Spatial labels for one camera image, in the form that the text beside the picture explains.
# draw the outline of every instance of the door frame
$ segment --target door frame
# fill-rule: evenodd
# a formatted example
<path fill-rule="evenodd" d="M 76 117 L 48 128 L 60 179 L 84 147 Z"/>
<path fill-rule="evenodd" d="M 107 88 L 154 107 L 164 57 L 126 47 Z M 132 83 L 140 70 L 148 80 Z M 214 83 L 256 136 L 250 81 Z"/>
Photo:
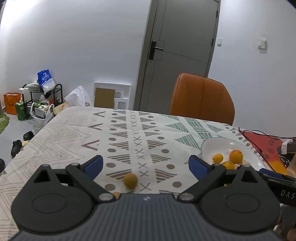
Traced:
<path fill-rule="evenodd" d="M 207 69 L 205 73 L 205 77 L 208 76 L 212 57 L 215 49 L 215 43 L 217 38 L 217 30 L 218 30 L 218 22 L 219 22 L 219 15 L 220 15 L 220 1 L 221 0 L 212 0 L 218 2 L 218 16 L 216 18 L 215 22 L 215 29 L 214 29 L 214 43 L 210 51 L 210 56 L 207 64 Z M 135 96 L 135 102 L 133 109 L 139 111 L 140 110 L 140 102 L 141 102 L 141 96 L 143 91 L 143 83 L 144 83 L 144 77 L 145 77 L 145 71 L 146 71 L 146 65 L 148 61 L 148 55 L 150 51 L 150 44 L 152 41 L 152 32 L 154 27 L 154 22 L 156 18 L 156 12 L 157 12 L 157 6 L 158 6 L 158 0 L 151 0 L 151 7 L 149 11 L 148 21 L 147 21 L 147 27 L 146 27 L 146 33 L 145 38 L 143 42 L 143 49 L 142 49 L 142 55 L 141 55 L 141 61 L 140 61 L 140 67 L 139 67 L 139 73 L 138 73 L 138 81 L 137 81 L 137 87 L 136 87 L 136 96 Z"/>

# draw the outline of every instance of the floor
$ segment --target floor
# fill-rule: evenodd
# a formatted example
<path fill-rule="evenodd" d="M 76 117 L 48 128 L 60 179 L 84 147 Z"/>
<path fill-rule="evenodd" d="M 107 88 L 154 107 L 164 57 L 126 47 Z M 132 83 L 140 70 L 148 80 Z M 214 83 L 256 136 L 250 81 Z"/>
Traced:
<path fill-rule="evenodd" d="M 24 141 L 22 136 L 32 130 L 33 120 L 20 121 L 16 115 L 6 114 L 10 120 L 8 126 L 0 134 L 0 158 L 5 161 L 5 166 L 12 161 L 10 155 L 12 142 L 16 140 Z"/>

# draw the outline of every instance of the door handle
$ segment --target door handle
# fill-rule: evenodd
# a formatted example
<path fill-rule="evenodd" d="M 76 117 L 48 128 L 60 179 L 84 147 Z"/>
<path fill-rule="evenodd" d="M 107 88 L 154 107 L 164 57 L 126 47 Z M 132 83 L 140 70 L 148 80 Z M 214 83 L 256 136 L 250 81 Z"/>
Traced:
<path fill-rule="evenodd" d="M 162 49 L 162 48 L 156 47 L 156 41 L 152 41 L 152 42 L 151 42 L 150 53 L 149 53 L 149 59 L 150 59 L 150 60 L 153 60 L 153 59 L 154 59 L 154 52 L 155 52 L 156 49 L 157 49 L 157 50 L 161 50 L 161 51 L 164 50 L 164 49 Z"/>

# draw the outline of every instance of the white plastic bag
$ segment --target white plastic bag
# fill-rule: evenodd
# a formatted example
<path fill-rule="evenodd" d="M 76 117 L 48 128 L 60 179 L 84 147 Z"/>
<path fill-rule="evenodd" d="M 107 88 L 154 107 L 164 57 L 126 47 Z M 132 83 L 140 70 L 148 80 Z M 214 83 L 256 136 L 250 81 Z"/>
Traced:
<path fill-rule="evenodd" d="M 42 118 L 38 118 L 37 116 L 34 115 L 33 113 L 33 105 L 34 105 L 34 102 L 31 106 L 31 116 L 33 117 L 33 129 L 32 129 L 32 132 L 34 135 L 36 135 L 50 120 L 51 118 L 53 117 L 53 111 L 54 111 L 54 104 L 51 104 L 50 107 L 49 107 L 49 110 L 47 111 L 47 114 L 45 116 L 44 119 Z"/>
<path fill-rule="evenodd" d="M 85 91 L 82 86 L 78 86 L 65 98 L 65 101 L 68 102 L 68 107 L 71 106 L 82 106 L 82 107 L 93 107 L 94 105 L 91 102 L 91 98 Z"/>

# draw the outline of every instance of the gray door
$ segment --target gray door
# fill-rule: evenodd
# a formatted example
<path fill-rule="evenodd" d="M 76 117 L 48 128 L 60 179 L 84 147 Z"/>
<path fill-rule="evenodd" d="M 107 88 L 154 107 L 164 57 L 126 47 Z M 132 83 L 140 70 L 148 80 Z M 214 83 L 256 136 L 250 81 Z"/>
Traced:
<path fill-rule="evenodd" d="M 216 0 L 158 0 L 151 40 L 163 51 L 147 60 L 141 111 L 168 114 L 180 73 L 207 76 L 218 9 Z"/>

